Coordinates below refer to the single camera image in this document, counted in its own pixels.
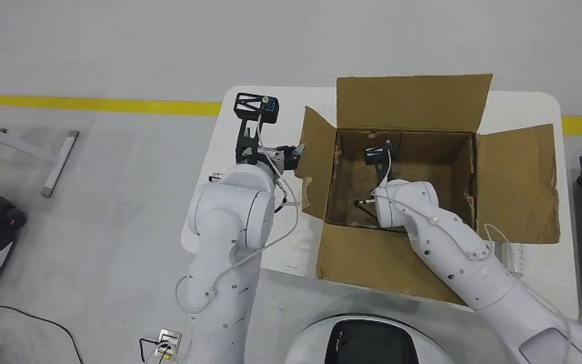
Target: yellow stripe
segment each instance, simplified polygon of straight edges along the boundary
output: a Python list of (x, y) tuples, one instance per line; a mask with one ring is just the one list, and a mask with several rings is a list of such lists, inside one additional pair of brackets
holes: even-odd
[(0, 95), (0, 106), (163, 115), (218, 116), (220, 103)]
[(582, 136), (582, 116), (562, 116), (564, 134)]

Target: white table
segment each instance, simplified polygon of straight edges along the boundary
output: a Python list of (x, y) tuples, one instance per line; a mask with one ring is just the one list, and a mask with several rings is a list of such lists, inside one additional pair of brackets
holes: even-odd
[[(198, 185), (207, 182), (212, 173), (225, 172), (235, 163), (240, 120), (233, 106), (239, 92), (279, 99), (280, 111), (276, 124), (263, 128), (263, 140), (267, 147), (298, 143), (305, 106), (313, 107), (330, 124), (336, 125), (336, 89), (333, 87), (234, 87), (226, 93), (216, 120)], [(578, 319), (577, 275), (559, 104), (554, 97), (543, 93), (489, 92), (478, 133), (490, 134), (543, 124), (554, 124), (561, 235), (557, 244), (525, 245), (523, 280), (566, 316)], [(300, 198), (301, 179), (290, 172), (285, 173), (285, 178)], [(285, 234), (294, 221), (295, 211), (291, 207), (283, 208), (276, 215), (269, 241)], [(300, 214), (297, 229), (289, 238), (266, 250), (261, 267), (314, 278), (322, 228), (320, 220)], [(186, 222), (181, 239), (185, 250), (198, 252), (198, 236), (189, 230)]]

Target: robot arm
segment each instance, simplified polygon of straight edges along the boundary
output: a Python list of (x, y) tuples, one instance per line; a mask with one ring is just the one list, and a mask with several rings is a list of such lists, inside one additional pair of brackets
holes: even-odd
[(373, 195), (380, 226), (404, 227), (412, 249), (519, 363), (582, 362), (582, 328), (542, 304), (473, 229), (439, 208), (431, 184), (384, 180)]
[(285, 170), (296, 168), (303, 150), (262, 146), (262, 123), (276, 122), (276, 98), (239, 94), (235, 112), (242, 120), (237, 164), (200, 186), (188, 209), (188, 226), (200, 243), (186, 277), (193, 333), (189, 362), (194, 364), (244, 362), (261, 253), (282, 239), (266, 245), (276, 212), (275, 188)]

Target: wire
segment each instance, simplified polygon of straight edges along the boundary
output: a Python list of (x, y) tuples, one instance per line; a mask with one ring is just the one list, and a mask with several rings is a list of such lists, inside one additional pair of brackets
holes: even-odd
[(144, 359), (144, 342), (148, 342), (150, 344), (154, 344), (154, 345), (157, 345), (159, 347), (161, 344), (166, 344), (168, 341), (167, 340), (157, 341), (157, 340), (150, 340), (150, 339), (140, 338), (139, 339), (139, 353), (140, 353), (140, 355), (142, 357), (142, 363), (146, 363), (147, 362), (147, 360)]
[(188, 276), (183, 276), (181, 277), (177, 283), (176, 286), (174, 288), (174, 297), (176, 299), (176, 303), (178, 304), (178, 306), (188, 315), (195, 315), (197, 313), (200, 313), (202, 311), (204, 311), (208, 305), (210, 305), (210, 301), (212, 301), (212, 299), (209, 299), (206, 301), (206, 303), (204, 305), (202, 305), (201, 308), (197, 308), (197, 309), (189, 309), (189, 308), (185, 308), (182, 303), (180, 303), (180, 298), (178, 297), (178, 289), (180, 288), (180, 284), (184, 281), (184, 279), (188, 278)]
[(283, 188), (283, 186), (281, 186), (281, 182), (279, 182), (279, 180), (276, 181), (276, 185), (281, 189), (281, 191), (283, 191), (283, 199), (281, 200), (281, 204), (279, 204), (279, 207), (277, 207), (275, 209), (275, 213), (281, 211), (281, 209), (287, 203), (287, 191), (285, 191), (285, 189)]
[[(487, 233), (487, 238), (489, 239), (490, 243), (493, 243), (493, 239), (491, 238), (491, 234), (489, 234), (489, 230), (488, 228), (493, 228), (505, 241), (507, 244), (511, 244), (509, 242), (509, 239), (505, 236), (505, 234), (503, 234), (503, 232), (501, 230), (499, 230), (497, 227), (495, 227), (495, 225), (493, 224), (489, 224), (489, 223), (485, 223), (483, 224), (483, 227), (485, 228), (485, 232)], [(513, 259), (511, 259), (511, 268), (514, 269), (513, 267)], [(564, 364), (567, 364), (567, 359), (570, 356), (570, 347), (572, 346), (572, 330), (570, 328), (570, 320), (566, 317), (566, 315), (564, 315), (562, 313), (562, 311), (560, 311), (559, 309), (557, 309), (556, 306), (554, 306), (551, 302), (549, 302), (547, 299), (543, 298), (539, 293), (537, 293), (535, 290), (533, 290), (530, 286), (527, 285), (526, 282), (524, 282), (522, 279), (516, 278), (517, 280), (519, 280), (521, 282), (522, 285), (524, 285), (524, 287), (535, 297), (537, 297), (537, 300), (545, 302), (547, 306), (550, 306), (562, 319), (562, 321), (564, 322), (564, 325), (566, 326), (566, 335), (567, 335), (567, 346), (566, 346), (566, 351), (564, 353)]]
[[(258, 135), (259, 145), (263, 148), (263, 150), (266, 150), (265, 145), (263, 144), (263, 138), (261, 137), (261, 117), (262, 117), (262, 115), (259, 116), (258, 117), (258, 120), (257, 120), (256, 134)], [(291, 194), (291, 197), (293, 198), (292, 204), (295, 206), (295, 212), (296, 212), (295, 213), (295, 224), (293, 224), (293, 227), (291, 227), (291, 229), (289, 231), (287, 231), (283, 236), (281, 236), (281, 237), (273, 240), (269, 244), (266, 244), (264, 247), (260, 248), (259, 250), (255, 251), (254, 253), (250, 254), (248, 257), (240, 260), (238, 263), (236, 263), (233, 266), (231, 266), (229, 268), (226, 268), (222, 272), (220, 272), (218, 274), (218, 276), (216, 276), (216, 279), (215, 279), (214, 283), (212, 284), (212, 286), (209, 288), (209, 290), (207, 292), (205, 292), (205, 296), (207, 298), (207, 301), (206, 301), (206, 304), (202, 308), (195, 309), (195, 310), (191, 310), (191, 309), (184, 308), (182, 306), (182, 304), (178, 300), (178, 287), (180, 286), (180, 283), (182, 283), (182, 281), (184, 279), (189, 278), (189, 276), (181, 277), (180, 280), (178, 280), (178, 282), (176, 284), (176, 289), (175, 289), (176, 302), (178, 303), (178, 306), (180, 306), (180, 308), (185, 313), (187, 313), (189, 315), (198, 314), (198, 313), (204, 311), (210, 305), (210, 302), (212, 302), (212, 300), (216, 296), (216, 285), (218, 284), (218, 281), (220, 280), (220, 278), (222, 278), (226, 273), (230, 272), (231, 270), (233, 270), (235, 268), (238, 268), (238, 267), (242, 266), (247, 261), (251, 260), (252, 258), (255, 258), (259, 254), (263, 253), (265, 250), (267, 250), (267, 249), (271, 248), (272, 246), (274, 246), (274, 244), (276, 244), (279, 241), (287, 238), (289, 235), (291, 235), (293, 233), (293, 231), (295, 231), (295, 229), (297, 228), (297, 225), (299, 224), (299, 205), (297, 204), (297, 198), (295, 196), (295, 193), (293, 192), (293, 188), (291, 188), (291, 186), (286, 181), (286, 179), (283, 177), (283, 175), (281, 174), (281, 172), (279, 172), (279, 170), (275, 166), (275, 163), (271, 159), (271, 156), (269, 156), (268, 153), (265, 153), (265, 156), (266, 156), (266, 160), (269, 162), (269, 164), (271, 165), (271, 167), (273, 168), (273, 170), (275, 171), (275, 173), (277, 174), (277, 176), (283, 181), (283, 183), (285, 184), (285, 186), (289, 190), (289, 193)]]
[(25, 312), (25, 311), (23, 311), (23, 310), (21, 310), (21, 309), (18, 309), (18, 308), (12, 308), (12, 307), (9, 307), (9, 306), (0, 306), (0, 308), (9, 309), (9, 310), (12, 310), (12, 311), (14, 311), (14, 312), (18, 312), (18, 313), (19, 313), (19, 314), (21, 314), (21, 315), (28, 316), (28, 317), (29, 317), (29, 318), (31, 318), (31, 319), (38, 319), (38, 320), (44, 321), (44, 322), (46, 322), (46, 323), (49, 323), (49, 324), (51, 324), (51, 325), (55, 325), (55, 326), (57, 326), (58, 328), (60, 328), (60, 329), (61, 329), (61, 330), (63, 330), (64, 332), (66, 332), (66, 335), (68, 335), (68, 336), (69, 336), (69, 338), (71, 338), (71, 341), (73, 342), (73, 347), (75, 348), (75, 353), (76, 353), (76, 356), (77, 356), (77, 358), (79, 359), (79, 363), (81, 363), (81, 364), (85, 364), (85, 363), (83, 362), (83, 358), (81, 358), (81, 352), (79, 351), (79, 347), (76, 345), (75, 337), (73, 336), (73, 334), (71, 333), (71, 331), (69, 331), (69, 330), (68, 330), (66, 327), (64, 327), (63, 325), (61, 325), (61, 324), (59, 324), (59, 323), (57, 323), (57, 322), (51, 321), (50, 319), (46, 319), (46, 318), (40, 318), (40, 317), (38, 317), (38, 316), (35, 316), (35, 315), (33, 315), (33, 314), (30, 314), (30, 313), (28, 313), (28, 312)]
[(363, 207), (360, 204), (360, 200), (354, 201), (354, 206), (359, 208), (360, 210), (364, 211), (368, 216), (372, 217), (375, 221), (378, 221), (378, 217), (372, 213), (372, 211), (368, 210), (367, 208)]
[(162, 354), (162, 356), (160, 357), (160, 361), (158, 361), (157, 364), (161, 364), (162, 360), (164, 360), (164, 357), (166, 356), (166, 353), (169, 349), (170, 349), (170, 346), (166, 345), (166, 350), (164, 350), (164, 354)]
[[(485, 232), (487, 234), (487, 239), (489, 240), (490, 243), (493, 244), (493, 238), (491, 238), (491, 234), (489, 233), (489, 228), (493, 228), (507, 242), (507, 244), (511, 244), (511, 243), (509, 243), (509, 239), (505, 236), (505, 234), (503, 232), (501, 232), (501, 230), (499, 230), (497, 227), (495, 227), (495, 225), (489, 224), (488, 222), (486, 222), (485, 224), (483, 224), (483, 228), (485, 228)], [(509, 260), (510, 260), (509, 264), (511, 265), (511, 269), (513, 270), (514, 273), (517, 273), (516, 267), (514, 267), (514, 265), (513, 265), (513, 252), (511, 251), (511, 248), (509, 249)]]

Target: open cardboard box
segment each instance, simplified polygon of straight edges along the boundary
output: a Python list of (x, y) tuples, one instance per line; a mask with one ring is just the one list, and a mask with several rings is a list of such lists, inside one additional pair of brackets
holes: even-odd
[(490, 223), (513, 242), (558, 241), (553, 126), (479, 135), (490, 82), (491, 75), (338, 78), (337, 129), (306, 107), (296, 175), (304, 212), (324, 220), (320, 278), (462, 304), (404, 231), (382, 230), (354, 207), (377, 185), (365, 149), (387, 140), (395, 177), (431, 182), (440, 206), (482, 238)]

